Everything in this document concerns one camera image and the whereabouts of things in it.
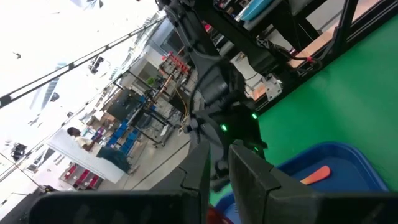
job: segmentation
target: blue plastic basin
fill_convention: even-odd
[[[317,191],[388,191],[366,157],[355,147],[340,142],[324,142],[312,146],[277,168],[302,180],[325,165],[330,167],[330,176],[310,185]],[[217,203],[216,209],[233,223],[241,223],[232,192]]]

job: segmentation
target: gray floor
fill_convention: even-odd
[[[359,3],[366,2],[367,0],[359,0]],[[340,13],[343,7],[343,0],[332,1],[329,0],[319,9],[308,16],[308,20],[317,29],[327,30],[334,24],[339,17],[331,21],[331,18]],[[286,48],[290,45],[278,33],[273,33],[270,40],[276,44],[280,44]],[[232,61],[237,69],[244,75],[249,86],[253,86],[260,79],[260,75],[250,67],[246,58],[239,63]],[[188,86],[190,89],[195,84],[196,74],[192,75]],[[169,174],[181,161],[187,156],[189,144],[182,147],[189,137],[185,134],[178,135],[178,130],[174,131],[164,147],[154,148],[151,142],[147,139],[142,140],[142,144],[135,148],[132,152],[134,156],[133,162],[139,164],[140,167],[137,172],[132,176],[125,175],[117,184],[112,184],[104,181],[99,190],[148,190],[156,183],[162,180]]]

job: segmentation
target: white shirt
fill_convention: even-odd
[[[75,141],[79,144],[79,146],[81,148],[83,148],[84,145],[87,145],[87,146],[90,145],[92,142],[92,140],[85,139],[82,136],[75,137]],[[91,148],[89,153],[93,156],[97,156],[97,154],[101,148],[102,148],[102,146],[100,146],[98,143],[94,143],[94,146]]]

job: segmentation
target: orange handle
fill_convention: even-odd
[[[305,185],[310,185],[320,180],[323,180],[330,175],[330,168],[328,166],[323,166],[315,171],[313,174],[308,177],[302,179],[300,182]]]

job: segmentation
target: green surface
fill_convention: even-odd
[[[259,118],[275,165],[310,146],[341,141],[398,190],[398,17],[324,68]]]

